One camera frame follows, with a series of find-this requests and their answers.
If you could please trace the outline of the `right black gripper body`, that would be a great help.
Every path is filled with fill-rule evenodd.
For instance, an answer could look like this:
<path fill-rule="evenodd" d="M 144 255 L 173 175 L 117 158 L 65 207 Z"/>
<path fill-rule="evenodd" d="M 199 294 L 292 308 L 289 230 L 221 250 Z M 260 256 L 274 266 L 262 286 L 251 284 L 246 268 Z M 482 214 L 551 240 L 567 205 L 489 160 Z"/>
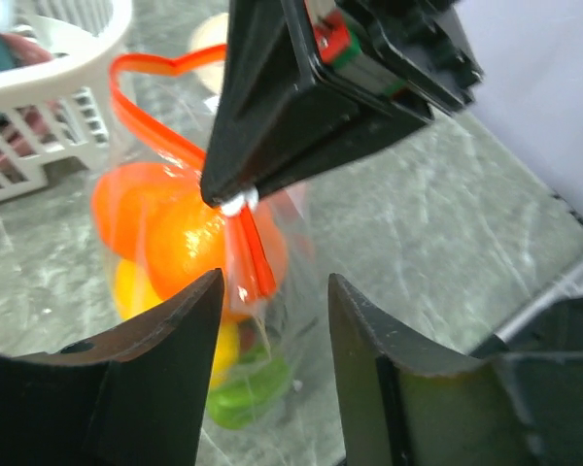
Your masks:
<path fill-rule="evenodd" d="M 474 100 L 478 64 L 453 1 L 285 1 L 301 65 L 343 95 L 389 114 Z"/>

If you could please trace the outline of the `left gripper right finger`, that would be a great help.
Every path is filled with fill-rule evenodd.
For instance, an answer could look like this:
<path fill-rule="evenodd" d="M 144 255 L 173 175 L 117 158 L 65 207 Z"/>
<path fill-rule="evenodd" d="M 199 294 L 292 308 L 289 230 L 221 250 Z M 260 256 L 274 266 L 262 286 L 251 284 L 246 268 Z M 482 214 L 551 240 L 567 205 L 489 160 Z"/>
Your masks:
<path fill-rule="evenodd" d="M 583 465 L 583 297 L 470 354 L 328 282 L 349 465 Z"/>

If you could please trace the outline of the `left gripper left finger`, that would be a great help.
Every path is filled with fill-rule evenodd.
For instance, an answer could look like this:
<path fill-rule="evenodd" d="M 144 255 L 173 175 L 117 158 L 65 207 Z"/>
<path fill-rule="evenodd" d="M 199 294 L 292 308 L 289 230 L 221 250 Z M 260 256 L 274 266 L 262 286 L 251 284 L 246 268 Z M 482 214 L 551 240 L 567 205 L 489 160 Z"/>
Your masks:
<path fill-rule="evenodd" d="M 191 465 L 223 301 L 211 271 L 58 352 L 0 355 L 0 465 Z"/>

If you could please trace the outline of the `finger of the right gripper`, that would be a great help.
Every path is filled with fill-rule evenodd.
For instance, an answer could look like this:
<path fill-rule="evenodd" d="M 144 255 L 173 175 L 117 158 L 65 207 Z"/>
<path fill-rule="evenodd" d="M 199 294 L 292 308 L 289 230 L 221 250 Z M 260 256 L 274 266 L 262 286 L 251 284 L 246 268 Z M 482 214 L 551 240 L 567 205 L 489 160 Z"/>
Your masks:
<path fill-rule="evenodd" d="M 255 187 L 266 197 L 291 184 L 337 169 L 407 138 L 432 122 L 429 105 L 394 106 L 389 114 L 362 108 L 350 121 L 295 153 L 273 172 L 257 177 Z"/>
<path fill-rule="evenodd" d="M 200 182 L 218 207 L 350 121 L 352 99 L 316 80 L 293 48 L 282 4 L 232 1 L 223 92 Z"/>

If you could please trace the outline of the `lychee bunch with leaves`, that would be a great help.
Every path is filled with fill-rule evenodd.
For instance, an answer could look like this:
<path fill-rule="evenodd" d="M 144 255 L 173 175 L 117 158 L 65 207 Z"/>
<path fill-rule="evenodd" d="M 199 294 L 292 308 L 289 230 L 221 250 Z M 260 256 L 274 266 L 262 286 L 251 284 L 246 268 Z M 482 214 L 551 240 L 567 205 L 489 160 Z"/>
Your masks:
<path fill-rule="evenodd" d="M 211 420 L 243 429 L 262 418 L 291 384 L 292 368 L 279 346 L 258 339 L 250 324 L 221 325 L 206 399 Z"/>

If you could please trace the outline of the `orange fruit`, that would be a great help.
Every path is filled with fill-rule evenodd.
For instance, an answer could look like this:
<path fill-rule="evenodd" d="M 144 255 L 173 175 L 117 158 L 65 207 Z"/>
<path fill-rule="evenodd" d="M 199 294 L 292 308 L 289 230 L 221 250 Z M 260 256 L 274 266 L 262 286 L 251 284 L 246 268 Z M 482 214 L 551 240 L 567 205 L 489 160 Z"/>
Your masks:
<path fill-rule="evenodd" d="M 160 162 L 133 162 L 105 173 L 90 200 L 102 243 L 122 258 L 143 260 L 158 214 L 193 191 L 196 182 L 195 171 Z"/>
<path fill-rule="evenodd" d="M 253 219 L 272 274 L 267 287 L 258 285 L 263 270 L 254 267 L 243 229 L 234 226 L 233 217 L 205 204 L 198 190 L 161 211 L 145 239 L 145 267 L 159 298 L 174 296 L 218 268 L 224 271 L 232 303 L 272 296 L 286 273 L 287 245 L 266 206 L 259 206 Z"/>

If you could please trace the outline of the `clear orange zip top bag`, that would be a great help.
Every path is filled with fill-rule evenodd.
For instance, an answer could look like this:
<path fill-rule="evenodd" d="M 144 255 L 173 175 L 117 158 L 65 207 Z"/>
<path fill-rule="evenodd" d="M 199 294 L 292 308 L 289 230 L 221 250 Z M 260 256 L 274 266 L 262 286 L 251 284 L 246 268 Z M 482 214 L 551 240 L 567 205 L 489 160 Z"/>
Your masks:
<path fill-rule="evenodd" d="M 114 130 L 90 213 L 118 314 L 133 321 L 206 272 L 223 274 L 201 465 L 313 465 L 300 436 L 319 323 L 307 225 L 290 195 L 201 197 L 225 48 L 125 53 L 109 70 Z"/>

